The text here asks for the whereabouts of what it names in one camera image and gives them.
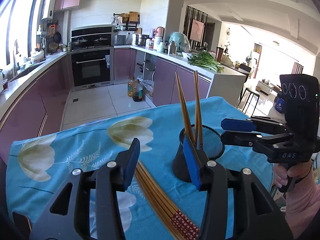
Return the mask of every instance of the kitchen sink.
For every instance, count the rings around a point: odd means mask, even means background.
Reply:
[[[31,71],[42,65],[44,61],[39,62],[39,63],[34,63],[30,67],[24,69],[22,72],[20,72],[18,75],[16,75],[14,78],[12,78],[9,82],[14,81],[18,78],[24,77],[25,75],[28,75]]]

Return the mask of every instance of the screw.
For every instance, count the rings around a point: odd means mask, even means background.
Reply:
[[[244,168],[242,170],[242,172],[245,174],[245,175],[250,175],[251,174],[251,170],[249,168]]]
[[[117,163],[114,162],[114,161],[111,161],[111,162],[108,162],[108,163],[107,163],[107,167],[108,167],[108,168],[114,168],[114,167],[116,167],[116,166],[117,166]]]
[[[79,175],[81,173],[81,169],[74,169],[73,171],[72,171],[72,174],[73,175]]]
[[[209,167],[214,167],[214,166],[217,165],[217,163],[216,163],[215,161],[208,161],[208,162],[207,162],[207,165],[208,165]]]

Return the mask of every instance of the oven door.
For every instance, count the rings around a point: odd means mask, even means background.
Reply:
[[[113,84],[113,49],[81,52],[71,55],[74,86],[90,88]]]

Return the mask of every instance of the black stool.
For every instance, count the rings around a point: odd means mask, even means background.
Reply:
[[[242,108],[242,111],[241,111],[241,112],[243,112],[243,110],[245,109],[245,106],[247,105],[247,103],[248,103],[248,101],[249,101],[249,98],[250,98],[250,96],[251,96],[251,94],[252,94],[250,103],[251,103],[251,101],[252,101],[253,96],[257,96],[257,103],[256,103],[256,106],[254,107],[253,112],[252,112],[252,115],[253,115],[254,111],[256,110],[256,107],[257,107],[257,104],[258,104],[258,101],[259,101],[259,98],[260,98],[260,94],[259,94],[257,91],[252,90],[251,88],[246,88],[246,89],[245,89],[244,93],[241,95],[241,98],[240,98],[239,104],[237,105],[237,108],[238,108],[238,106],[240,105],[240,103],[241,103],[241,101],[242,101],[242,98],[244,97],[244,94],[245,94],[246,91],[249,92],[249,96],[248,96],[248,99],[247,99],[244,107]]]

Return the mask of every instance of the bundle of chopsticks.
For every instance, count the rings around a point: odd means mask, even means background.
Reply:
[[[134,174],[150,206],[172,237],[177,240],[197,240],[199,228],[170,200],[140,160]]]
[[[191,128],[189,113],[188,113],[188,109],[186,106],[186,100],[183,95],[182,87],[180,84],[179,75],[176,72],[176,80],[177,80],[177,85],[178,85],[185,134],[186,134],[186,137],[190,138],[190,140],[195,148],[197,148],[197,142],[198,142],[198,138],[199,138],[199,148],[202,150],[203,149],[203,135],[202,135],[202,119],[201,119],[200,98],[199,98],[198,72],[195,71],[193,73],[193,76],[195,79],[195,87],[196,87],[196,114],[195,114],[195,134],[194,135],[193,135],[192,128]]]

